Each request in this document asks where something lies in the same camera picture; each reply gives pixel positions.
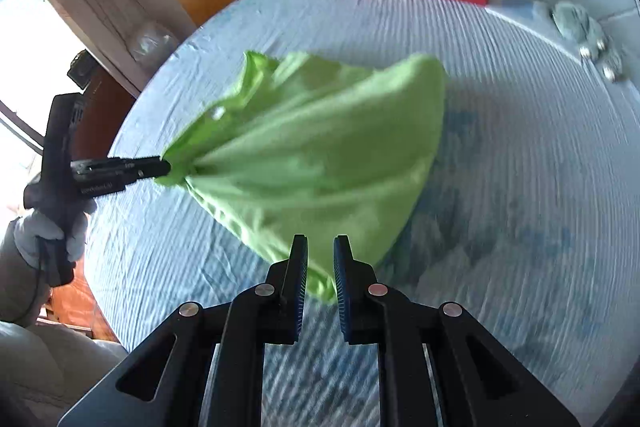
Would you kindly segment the white gloved left hand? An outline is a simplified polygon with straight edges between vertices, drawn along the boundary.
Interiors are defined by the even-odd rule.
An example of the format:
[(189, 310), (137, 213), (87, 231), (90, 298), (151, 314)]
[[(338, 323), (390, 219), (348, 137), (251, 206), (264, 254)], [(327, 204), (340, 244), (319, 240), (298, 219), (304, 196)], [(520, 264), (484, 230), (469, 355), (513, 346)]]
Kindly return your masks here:
[(40, 253), (38, 239), (64, 241), (66, 258), (69, 262), (78, 261), (85, 252), (88, 217), (96, 211), (96, 202), (89, 199), (82, 207), (72, 226), (72, 231), (64, 233), (51, 219), (39, 210), (32, 210), (25, 217), (18, 218), (10, 233), (14, 246), (23, 260), (32, 268), (39, 267), (43, 254)]

